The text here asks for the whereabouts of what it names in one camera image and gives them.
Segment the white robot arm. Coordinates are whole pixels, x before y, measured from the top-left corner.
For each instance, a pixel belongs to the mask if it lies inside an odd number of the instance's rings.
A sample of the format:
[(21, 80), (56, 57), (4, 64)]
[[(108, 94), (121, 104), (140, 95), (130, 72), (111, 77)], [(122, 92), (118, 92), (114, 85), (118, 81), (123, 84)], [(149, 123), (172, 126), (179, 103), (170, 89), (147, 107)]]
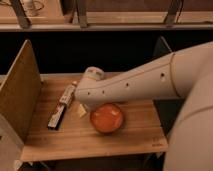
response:
[(163, 171), (213, 171), (213, 41), (169, 53), (105, 79), (89, 67), (75, 97), (92, 109), (136, 99), (181, 99)]

